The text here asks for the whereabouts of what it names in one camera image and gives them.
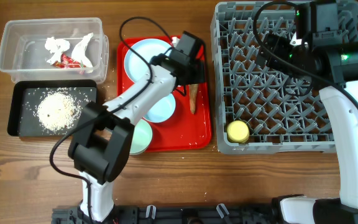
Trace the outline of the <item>white napkin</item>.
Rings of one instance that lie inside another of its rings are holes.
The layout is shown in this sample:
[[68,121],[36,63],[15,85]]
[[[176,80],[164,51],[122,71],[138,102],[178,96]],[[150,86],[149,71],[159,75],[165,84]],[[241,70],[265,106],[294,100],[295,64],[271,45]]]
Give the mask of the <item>white napkin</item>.
[[60,62],[62,54],[65,54],[71,57],[73,60],[76,60],[85,65],[84,68],[92,68],[93,64],[91,60],[86,56],[86,50],[92,37],[92,32],[85,35],[74,46],[73,50],[71,51],[71,55],[67,55],[67,51],[69,51],[71,47],[71,43],[69,43],[68,40],[56,39],[55,37],[47,38],[44,47],[52,54],[52,56],[47,60],[47,63],[53,65],[56,61]]

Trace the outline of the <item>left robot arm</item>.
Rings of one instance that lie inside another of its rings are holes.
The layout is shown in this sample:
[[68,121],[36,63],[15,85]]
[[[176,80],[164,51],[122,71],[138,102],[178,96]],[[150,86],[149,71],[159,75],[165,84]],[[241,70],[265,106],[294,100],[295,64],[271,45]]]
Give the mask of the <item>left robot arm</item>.
[[59,174],[80,179],[77,207],[54,209],[52,223],[117,223],[112,188],[129,159],[136,124],[178,86],[203,83],[206,65],[197,55],[206,44],[184,31],[166,53],[146,61],[147,72],[117,98],[88,103],[75,128],[52,147],[49,163]]

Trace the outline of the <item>yellow plastic cup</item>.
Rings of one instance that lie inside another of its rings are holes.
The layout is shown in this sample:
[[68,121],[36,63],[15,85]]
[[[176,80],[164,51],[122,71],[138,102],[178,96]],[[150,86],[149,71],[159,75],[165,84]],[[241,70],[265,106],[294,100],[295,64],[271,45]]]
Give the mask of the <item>yellow plastic cup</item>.
[[249,127],[243,121],[229,123],[226,131],[228,140],[234,143],[245,143],[250,136]]

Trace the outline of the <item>red snack wrapper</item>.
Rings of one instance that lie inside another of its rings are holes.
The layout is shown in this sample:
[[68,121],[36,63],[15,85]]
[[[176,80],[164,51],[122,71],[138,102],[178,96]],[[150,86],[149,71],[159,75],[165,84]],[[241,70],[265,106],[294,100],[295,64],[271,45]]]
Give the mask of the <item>red snack wrapper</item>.
[[56,61],[53,66],[57,67],[57,68],[84,68],[85,65],[83,65],[82,63],[73,60],[71,57],[62,54],[61,56],[61,61],[58,62]]

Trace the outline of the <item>brown carrot stick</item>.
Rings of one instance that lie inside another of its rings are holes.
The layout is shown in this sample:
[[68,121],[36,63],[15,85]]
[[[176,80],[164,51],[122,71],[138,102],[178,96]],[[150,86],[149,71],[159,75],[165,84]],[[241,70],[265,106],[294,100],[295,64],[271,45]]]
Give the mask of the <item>brown carrot stick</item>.
[[189,95],[190,95],[190,111],[192,114],[196,112],[196,99],[198,93],[198,84],[191,84],[189,86]]

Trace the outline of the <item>white rice pile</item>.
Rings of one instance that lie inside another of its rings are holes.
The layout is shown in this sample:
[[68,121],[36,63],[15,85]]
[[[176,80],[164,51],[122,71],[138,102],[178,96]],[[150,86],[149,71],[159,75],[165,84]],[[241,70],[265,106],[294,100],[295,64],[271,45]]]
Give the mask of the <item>white rice pile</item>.
[[79,100],[69,92],[50,91],[41,97],[41,102],[35,107],[35,117],[49,133],[70,129],[80,117],[83,103],[87,101]]

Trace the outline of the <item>mint green bowl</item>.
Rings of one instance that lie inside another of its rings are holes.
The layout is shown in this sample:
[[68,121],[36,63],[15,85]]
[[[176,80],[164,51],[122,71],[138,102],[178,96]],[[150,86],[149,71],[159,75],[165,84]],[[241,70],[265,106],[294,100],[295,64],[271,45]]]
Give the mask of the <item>mint green bowl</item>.
[[146,151],[153,138],[152,127],[141,119],[135,126],[130,155],[139,155]]

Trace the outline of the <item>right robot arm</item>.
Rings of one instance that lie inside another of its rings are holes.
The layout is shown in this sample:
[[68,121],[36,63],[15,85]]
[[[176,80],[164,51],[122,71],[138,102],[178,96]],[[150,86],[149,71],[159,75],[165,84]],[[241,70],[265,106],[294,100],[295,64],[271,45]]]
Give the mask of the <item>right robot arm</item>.
[[289,195],[272,200],[277,223],[358,223],[358,42],[341,37],[335,1],[292,3],[300,44],[268,34],[256,62],[319,91],[329,117],[340,168],[338,198]]

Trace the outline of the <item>light blue bowl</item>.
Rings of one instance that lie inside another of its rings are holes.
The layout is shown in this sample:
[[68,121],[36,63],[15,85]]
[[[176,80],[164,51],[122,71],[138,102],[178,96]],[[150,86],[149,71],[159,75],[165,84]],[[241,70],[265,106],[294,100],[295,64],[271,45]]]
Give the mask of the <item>light blue bowl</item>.
[[152,123],[162,123],[167,121],[175,112],[176,100],[173,94],[159,100],[149,109],[144,119]]

